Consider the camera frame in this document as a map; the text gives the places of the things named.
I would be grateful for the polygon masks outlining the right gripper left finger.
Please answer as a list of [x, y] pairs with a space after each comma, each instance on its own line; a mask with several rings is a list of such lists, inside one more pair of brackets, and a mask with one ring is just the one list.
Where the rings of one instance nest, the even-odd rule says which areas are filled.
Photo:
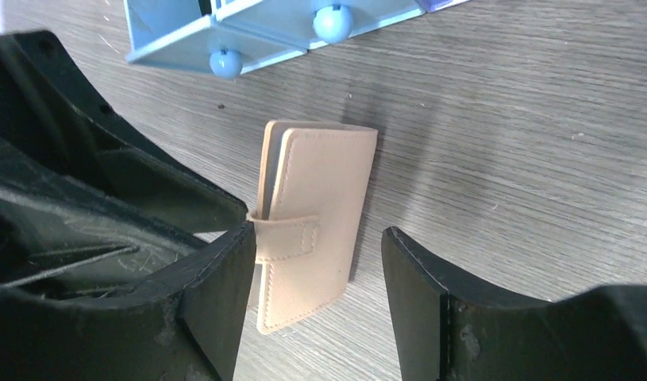
[[104, 298], [0, 287], [0, 380], [231, 380], [255, 257], [245, 222]]

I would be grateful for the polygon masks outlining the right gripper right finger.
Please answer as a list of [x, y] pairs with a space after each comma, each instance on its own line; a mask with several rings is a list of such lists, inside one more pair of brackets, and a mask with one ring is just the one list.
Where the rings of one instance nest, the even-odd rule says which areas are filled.
[[647, 380], [647, 285], [531, 298], [395, 227], [381, 255], [405, 380]]

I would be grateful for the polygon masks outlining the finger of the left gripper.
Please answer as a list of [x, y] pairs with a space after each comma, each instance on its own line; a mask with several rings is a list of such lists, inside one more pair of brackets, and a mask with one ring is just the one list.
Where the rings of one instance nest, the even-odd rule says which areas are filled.
[[102, 293], [246, 210], [117, 114], [54, 33], [0, 36], [0, 283]]

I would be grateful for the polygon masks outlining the beige leather card holder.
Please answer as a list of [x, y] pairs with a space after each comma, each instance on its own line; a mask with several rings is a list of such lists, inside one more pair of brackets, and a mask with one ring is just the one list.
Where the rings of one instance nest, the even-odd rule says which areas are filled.
[[274, 333], [345, 292], [378, 133], [321, 121], [264, 129], [256, 208], [256, 327]]

